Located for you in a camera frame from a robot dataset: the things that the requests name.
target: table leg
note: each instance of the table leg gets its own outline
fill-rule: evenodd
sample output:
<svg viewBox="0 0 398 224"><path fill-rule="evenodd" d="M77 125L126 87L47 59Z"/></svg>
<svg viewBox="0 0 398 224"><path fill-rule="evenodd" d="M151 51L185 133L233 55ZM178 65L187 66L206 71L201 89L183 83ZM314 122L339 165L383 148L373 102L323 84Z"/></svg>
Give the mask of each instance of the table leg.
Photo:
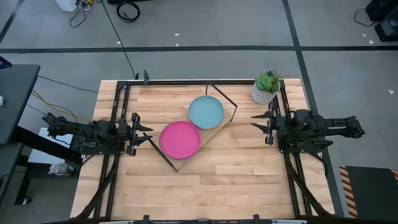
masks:
<svg viewBox="0 0 398 224"><path fill-rule="evenodd" d="M24 179L22 180L21 186L19 187L19 191L17 194L17 198L15 200L16 205L25 205L29 203L26 200L26 192L30 184L30 178L28 174L28 170L25 172Z"/></svg>
<svg viewBox="0 0 398 224"><path fill-rule="evenodd" d="M77 165L80 165L82 162L81 154L79 152L75 152L55 142L49 141L48 139L19 126L16 127L13 132L12 140L21 142L26 146L45 152L51 156L74 162Z"/></svg>

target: concrete floor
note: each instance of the concrete floor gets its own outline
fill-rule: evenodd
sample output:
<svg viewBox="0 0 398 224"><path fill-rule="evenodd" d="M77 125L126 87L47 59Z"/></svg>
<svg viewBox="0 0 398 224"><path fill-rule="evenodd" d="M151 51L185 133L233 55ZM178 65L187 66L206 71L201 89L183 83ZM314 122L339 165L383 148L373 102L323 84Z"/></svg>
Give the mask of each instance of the concrete floor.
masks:
<svg viewBox="0 0 398 224"><path fill-rule="evenodd" d="M289 0L300 45L396 45L396 42L381 43L372 27L353 22L355 10L366 7L369 1ZM17 0L0 1L0 30L16 3ZM280 0L152 0L137 4L141 17L132 24L121 22L115 7L106 4L126 47L293 46ZM69 27L74 13L61 11L55 1L24 1L0 43L0 52L121 47L102 5L95 4L87 11L86 21L76 29ZM358 19L369 22L365 14ZM132 79L127 60L120 52L1 55L12 63L39 64L42 67L39 75L92 90L98 89L101 80ZM274 66L283 67L286 77L302 77L294 50L153 50L127 55L136 72L146 69L151 79L254 78ZM398 109L398 52L306 51L303 56L319 113L324 117L356 115L366 131L361 139L330 138L335 142L329 148L333 169L337 171L341 165L398 169L398 152L389 144L398 131L394 119ZM79 116L93 114L95 94L43 79L38 79L35 90L49 102L65 106ZM29 99L28 104L49 111L36 98ZM41 114L30 108L25 109L19 125L34 132L46 126ZM28 191L34 201L17 207L13 201L21 180L22 174L16 174L12 180L0 208L2 221L42 223L69 216L76 180L35 180ZM337 184L344 202L341 182Z"/></svg>

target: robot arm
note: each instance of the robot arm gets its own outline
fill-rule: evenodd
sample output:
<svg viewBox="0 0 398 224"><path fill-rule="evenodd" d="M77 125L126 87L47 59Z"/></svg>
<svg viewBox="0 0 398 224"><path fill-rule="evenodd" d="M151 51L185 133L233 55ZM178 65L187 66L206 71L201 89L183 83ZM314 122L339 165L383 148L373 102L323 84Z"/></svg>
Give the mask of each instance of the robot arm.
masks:
<svg viewBox="0 0 398 224"><path fill-rule="evenodd" d="M268 126L252 124L267 134L266 143L273 144L272 131L277 131L279 146L284 152L320 152L333 144L321 139L340 135L346 138L360 138L365 134L355 116L325 119L309 110L292 111L287 116L274 114L273 104L269 111L253 118L269 118Z"/></svg>
<svg viewBox="0 0 398 224"><path fill-rule="evenodd" d="M142 126L140 117L136 113L132 114L132 127L125 119L119 119L118 122L99 120L80 124L67 121L62 116L57 118L51 113L47 113L43 120L49 124L49 136L53 138L65 134L75 135L82 154L122 154L124 141L129 141L130 145L126 152L130 156L135 156L134 146L139 146L152 137L138 136L137 131L152 131L152 129Z"/></svg>

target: plastic plate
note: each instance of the plastic plate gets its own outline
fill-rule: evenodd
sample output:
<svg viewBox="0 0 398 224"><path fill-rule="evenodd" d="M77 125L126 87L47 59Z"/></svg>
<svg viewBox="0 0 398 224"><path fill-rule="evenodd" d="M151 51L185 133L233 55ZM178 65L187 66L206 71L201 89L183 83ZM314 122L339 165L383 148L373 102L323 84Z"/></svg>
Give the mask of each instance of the plastic plate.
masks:
<svg viewBox="0 0 398 224"><path fill-rule="evenodd" d="M201 129L217 127L224 118L224 107L212 96L199 96L189 105L190 121Z"/></svg>
<svg viewBox="0 0 398 224"><path fill-rule="evenodd" d="M200 133L188 121L168 124L160 134L160 148L173 159L186 159L194 155L200 147Z"/></svg>

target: wood grain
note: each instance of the wood grain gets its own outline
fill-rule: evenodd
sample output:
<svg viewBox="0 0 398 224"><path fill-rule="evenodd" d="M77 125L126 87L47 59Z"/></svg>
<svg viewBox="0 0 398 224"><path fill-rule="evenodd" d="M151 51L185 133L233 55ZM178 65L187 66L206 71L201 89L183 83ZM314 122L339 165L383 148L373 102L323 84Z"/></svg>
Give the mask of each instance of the wood grain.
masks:
<svg viewBox="0 0 398 224"><path fill-rule="evenodd" d="M299 79L285 80L292 110L307 108ZM94 119L109 119L116 81L102 81ZM284 159L277 144L265 145L265 135L249 123L263 114L267 105L258 105L250 96L251 85L218 85L236 104L232 122L217 132L190 160L175 173L152 146L145 142L137 156L123 154L112 213L113 220L238 219L293 218ZM219 99L230 114L234 107L216 90L209 95ZM156 136L170 122L183 116L189 103L205 94L204 85L133 86L127 114L136 112L144 126ZM120 116L120 99L118 115ZM333 206L321 162L301 154L308 188L329 212ZM72 214L79 214L98 187L103 156L95 156L82 167ZM104 195L101 214L104 214ZM298 194L301 211L303 204Z"/></svg>

